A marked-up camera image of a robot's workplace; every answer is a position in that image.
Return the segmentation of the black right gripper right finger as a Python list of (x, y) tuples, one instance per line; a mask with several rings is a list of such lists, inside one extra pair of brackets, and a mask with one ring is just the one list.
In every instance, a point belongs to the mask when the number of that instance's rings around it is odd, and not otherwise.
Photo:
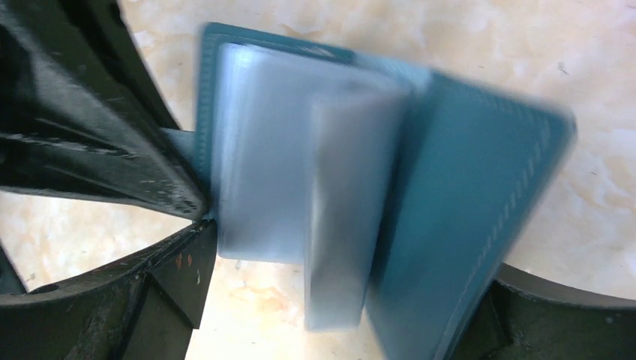
[(502, 265), (450, 359), (634, 359), (635, 301)]

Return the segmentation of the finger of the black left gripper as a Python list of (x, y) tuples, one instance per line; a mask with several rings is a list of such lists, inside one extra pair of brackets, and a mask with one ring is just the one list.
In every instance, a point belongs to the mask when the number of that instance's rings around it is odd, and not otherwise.
[(196, 220), (208, 194), (117, 1), (1, 3), (1, 189)]

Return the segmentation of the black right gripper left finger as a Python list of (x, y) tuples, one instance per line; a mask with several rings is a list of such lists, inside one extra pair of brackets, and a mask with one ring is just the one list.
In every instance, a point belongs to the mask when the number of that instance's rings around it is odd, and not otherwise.
[(3, 253), (1, 357), (183, 359), (201, 325), (216, 250), (216, 223), (201, 220), (30, 291)]

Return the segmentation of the teal card holder wallet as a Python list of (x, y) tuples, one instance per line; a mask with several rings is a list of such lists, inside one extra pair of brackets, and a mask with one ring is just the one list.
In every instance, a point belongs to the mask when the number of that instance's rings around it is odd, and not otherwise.
[(304, 325), (367, 313), (388, 359), (448, 359), (576, 138), (566, 109), (429, 67), (203, 26), (196, 129), (217, 252), (304, 272)]

